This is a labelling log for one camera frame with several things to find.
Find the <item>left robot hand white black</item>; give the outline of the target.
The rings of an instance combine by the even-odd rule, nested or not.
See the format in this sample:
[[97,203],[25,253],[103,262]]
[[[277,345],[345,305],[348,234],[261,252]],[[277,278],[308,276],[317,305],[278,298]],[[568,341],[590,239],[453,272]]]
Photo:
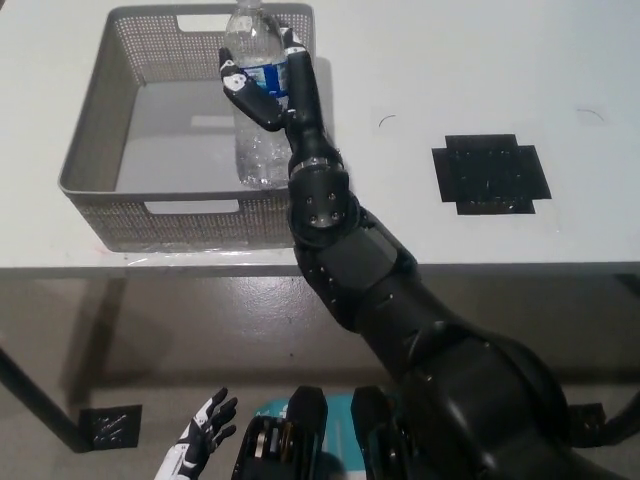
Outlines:
[[155,480],[196,480],[210,456],[221,443],[236,432],[232,421],[238,399],[228,398],[222,387],[193,415],[179,439],[171,446],[160,465]]

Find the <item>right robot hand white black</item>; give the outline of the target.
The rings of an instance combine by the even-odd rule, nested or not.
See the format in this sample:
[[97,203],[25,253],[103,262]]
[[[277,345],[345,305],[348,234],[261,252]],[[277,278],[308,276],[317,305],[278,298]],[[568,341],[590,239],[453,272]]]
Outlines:
[[219,50],[223,92],[258,126],[269,132],[286,133],[293,153],[289,161],[291,175],[302,170],[342,172],[342,157],[325,128],[311,55],[292,28],[284,28],[282,35],[289,80],[286,107],[240,68],[226,47]]

